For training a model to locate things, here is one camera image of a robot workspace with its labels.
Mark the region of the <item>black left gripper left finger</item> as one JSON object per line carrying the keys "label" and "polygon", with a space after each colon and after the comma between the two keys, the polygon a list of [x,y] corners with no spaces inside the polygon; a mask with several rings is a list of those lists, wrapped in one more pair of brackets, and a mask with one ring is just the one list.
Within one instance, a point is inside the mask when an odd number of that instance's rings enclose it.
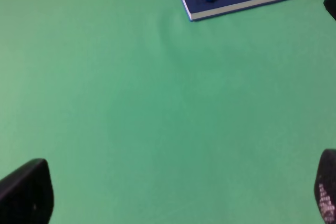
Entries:
{"label": "black left gripper left finger", "polygon": [[54,208],[48,162],[28,161],[1,179],[1,223],[49,223]]}

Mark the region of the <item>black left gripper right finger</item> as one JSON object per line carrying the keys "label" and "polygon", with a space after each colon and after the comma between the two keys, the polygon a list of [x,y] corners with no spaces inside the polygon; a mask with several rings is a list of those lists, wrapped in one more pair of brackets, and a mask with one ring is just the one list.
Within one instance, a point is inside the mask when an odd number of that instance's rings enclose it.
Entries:
{"label": "black left gripper right finger", "polygon": [[335,224],[335,185],[335,149],[325,149],[314,183],[314,196],[324,223]]}

